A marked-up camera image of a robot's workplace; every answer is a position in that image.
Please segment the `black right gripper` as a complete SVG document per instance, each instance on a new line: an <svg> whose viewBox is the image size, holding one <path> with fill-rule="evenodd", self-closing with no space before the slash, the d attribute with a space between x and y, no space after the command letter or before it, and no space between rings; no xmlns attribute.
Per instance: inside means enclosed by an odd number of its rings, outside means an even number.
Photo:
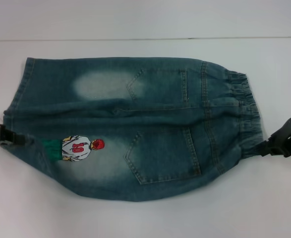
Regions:
<svg viewBox="0 0 291 238"><path fill-rule="evenodd" d="M271 155L291 156L291 118L267 140L257 145L262 157Z"/></svg>

